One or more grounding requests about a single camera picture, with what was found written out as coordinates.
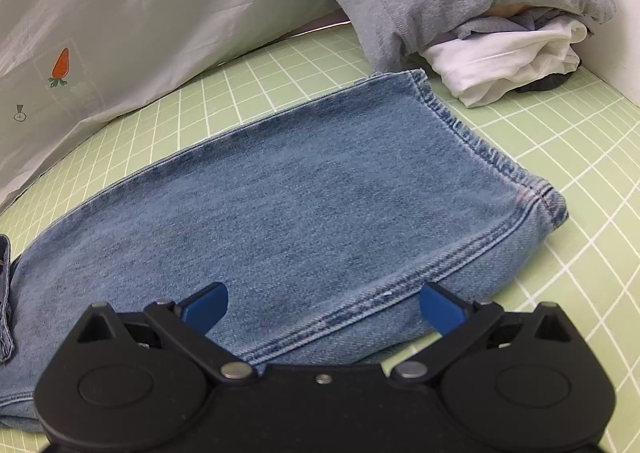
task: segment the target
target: carrot print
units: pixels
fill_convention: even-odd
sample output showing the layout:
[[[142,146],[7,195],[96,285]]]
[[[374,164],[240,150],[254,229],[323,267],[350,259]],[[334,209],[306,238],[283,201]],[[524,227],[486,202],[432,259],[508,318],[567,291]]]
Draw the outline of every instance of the carrot print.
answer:
[[[65,77],[69,72],[69,49],[68,48],[64,48],[62,49],[62,52],[60,53],[60,57],[58,58],[58,61],[56,61],[56,64],[53,65],[53,70],[51,71],[51,77],[49,78],[49,81],[51,83],[50,87],[57,87],[58,83],[60,83],[60,85],[66,85],[66,81],[63,80],[63,77]]]

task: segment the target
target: carrot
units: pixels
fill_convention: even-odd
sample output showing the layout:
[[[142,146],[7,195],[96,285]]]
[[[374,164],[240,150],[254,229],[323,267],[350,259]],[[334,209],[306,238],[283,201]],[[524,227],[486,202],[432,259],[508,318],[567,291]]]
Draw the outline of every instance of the carrot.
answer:
[[[51,71],[51,77],[49,78],[49,81],[51,83],[50,87],[57,87],[58,84],[60,85],[66,85],[66,81],[63,80],[63,77],[65,77],[69,72],[69,49],[68,48],[64,48],[62,49],[62,52],[60,53],[60,56],[58,58],[58,61],[56,61],[56,64],[53,65],[53,70]]]

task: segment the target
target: stack of clothes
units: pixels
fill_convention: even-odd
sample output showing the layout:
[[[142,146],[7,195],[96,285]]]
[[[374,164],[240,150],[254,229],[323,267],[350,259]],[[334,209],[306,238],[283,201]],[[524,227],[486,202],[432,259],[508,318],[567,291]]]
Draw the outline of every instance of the stack of clothes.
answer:
[[[467,107],[559,86],[580,64],[571,45],[616,12],[615,0],[337,1],[376,71],[418,53]]]

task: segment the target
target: screw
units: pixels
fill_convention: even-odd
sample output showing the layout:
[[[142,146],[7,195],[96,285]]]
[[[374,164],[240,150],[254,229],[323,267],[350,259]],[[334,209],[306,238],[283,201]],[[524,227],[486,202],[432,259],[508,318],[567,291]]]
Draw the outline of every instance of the screw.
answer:
[[[220,373],[227,379],[245,379],[254,373],[254,369],[252,369],[251,365],[247,365],[242,361],[232,361],[231,363],[222,365]]]
[[[417,379],[426,375],[429,369],[419,361],[405,361],[400,363],[395,369],[396,373],[403,379]]]
[[[332,381],[333,378],[328,373],[319,373],[318,375],[316,375],[316,383],[318,383],[319,385],[328,385]]]

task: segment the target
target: white fabric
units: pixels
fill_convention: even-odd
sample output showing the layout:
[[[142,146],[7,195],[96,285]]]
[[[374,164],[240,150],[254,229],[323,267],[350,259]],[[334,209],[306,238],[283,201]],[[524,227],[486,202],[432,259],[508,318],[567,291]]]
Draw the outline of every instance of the white fabric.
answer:
[[[334,0],[0,0],[0,208],[113,118],[337,8]],[[66,84],[50,82],[65,48]]]
[[[456,38],[431,46],[422,56],[454,97],[466,107],[479,107],[549,74],[573,72],[580,59],[570,44],[586,37],[582,23],[560,16],[539,30]]]

